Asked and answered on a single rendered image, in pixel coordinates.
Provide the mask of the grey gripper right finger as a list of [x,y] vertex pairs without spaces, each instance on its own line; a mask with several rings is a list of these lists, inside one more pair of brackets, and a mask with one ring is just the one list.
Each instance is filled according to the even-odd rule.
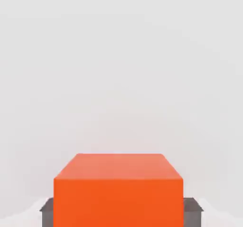
[[184,227],[234,227],[230,216],[207,205],[202,208],[195,198],[184,197],[183,203]]

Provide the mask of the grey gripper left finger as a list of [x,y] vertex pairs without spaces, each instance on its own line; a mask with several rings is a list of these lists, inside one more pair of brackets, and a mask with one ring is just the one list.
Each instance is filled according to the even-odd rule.
[[38,200],[15,215],[11,227],[53,227],[53,197]]

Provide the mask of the small orange cube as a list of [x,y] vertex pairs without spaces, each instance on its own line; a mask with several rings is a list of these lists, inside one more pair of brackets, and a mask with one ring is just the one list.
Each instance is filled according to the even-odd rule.
[[183,179],[162,154],[77,154],[53,197],[54,227],[183,227]]

